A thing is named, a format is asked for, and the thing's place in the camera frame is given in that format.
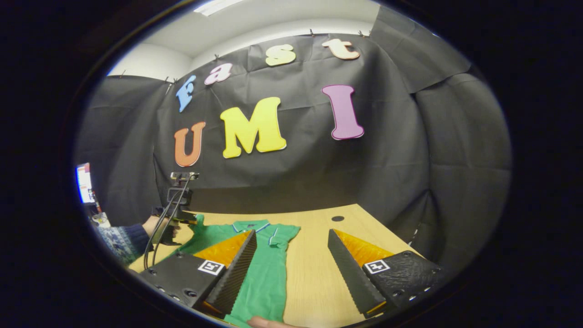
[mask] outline white wall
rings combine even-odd
[[[191,64],[192,58],[179,51],[140,43],[122,58],[108,75],[145,76],[162,81],[168,76],[168,81],[173,81],[188,73]]]
[[[373,28],[373,24],[374,20],[372,22],[360,22],[347,19],[306,19],[271,25],[263,29],[244,33],[202,52],[192,60],[188,71],[197,69],[207,62],[214,60],[215,54],[222,56],[252,44],[281,37],[309,34],[310,29],[312,29],[314,34],[358,34],[361,31],[364,35],[368,36],[370,30]]]

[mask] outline wooden table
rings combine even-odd
[[[332,328],[364,320],[328,250],[330,229],[346,232],[395,254],[405,250],[417,253],[357,204],[279,214],[197,213],[205,215],[205,225],[267,219],[272,224],[301,227],[297,236],[289,243],[286,263],[287,301],[283,320],[295,326]],[[333,221],[332,217],[335,216],[342,216],[344,220]],[[192,235],[192,231],[181,224],[174,240],[185,243]],[[157,261],[177,247],[160,245]],[[129,268],[137,272],[143,271],[143,259],[138,259]]]

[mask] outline computer monitor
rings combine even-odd
[[[79,195],[84,205],[96,205],[93,189],[91,187],[91,175],[89,174],[89,163],[77,165],[77,185]]]

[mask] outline black cable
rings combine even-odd
[[[178,198],[178,203],[176,204],[176,206],[174,207],[174,211],[170,215],[170,220],[172,220],[172,218],[176,214],[176,211],[178,210],[178,207],[180,206],[180,201],[182,200],[182,195],[184,195],[184,192],[186,191],[186,188],[188,186],[188,183],[190,182],[190,179],[193,176],[194,176],[194,174],[190,174],[188,176],[188,180],[186,180],[186,183],[184,184],[184,188],[182,188],[182,193],[180,193],[180,197]],[[164,233],[166,232],[166,228],[168,228],[168,225],[170,224],[170,220],[168,220],[168,222],[166,222],[166,225],[164,226],[164,229],[162,230],[162,233],[160,234],[160,237],[161,236],[164,236]],[[152,256],[152,265],[156,264],[156,252],[158,252],[158,246],[160,246],[160,242],[158,242],[158,244],[156,244],[156,248],[154,249],[154,255]]]
[[[178,195],[178,193],[175,193],[174,196],[172,197],[172,199],[170,199],[170,202],[168,203],[168,205],[166,205],[166,207],[164,208],[164,211],[162,211],[162,214],[160,214],[160,218],[158,219],[158,222],[156,223],[156,227],[154,228],[152,235],[150,235],[150,239],[148,240],[147,245],[146,245],[146,250],[144,251],[144,261],[143,261],[144,262],[143,263],[144,270],[147,270],[147,268],[148,268],[147,258],[148,258],[148,251],[150,249],[150,245],[152,245],[152,239],[154,239],[154,235],[156,234],[156,232],[160,228],[160,225],[161,225],[162,221],[164,220],[166,213],[170,209],[170,205],[172,205],[172,202],[174,201],[174,199],[176,198],[177,195]]]

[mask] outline patterned sleeve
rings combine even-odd
[[[107,247],[123,262],[125,266],[132,264],[140,257],[150,237],[142,225],[101,228],[97,231],[103,237]]]

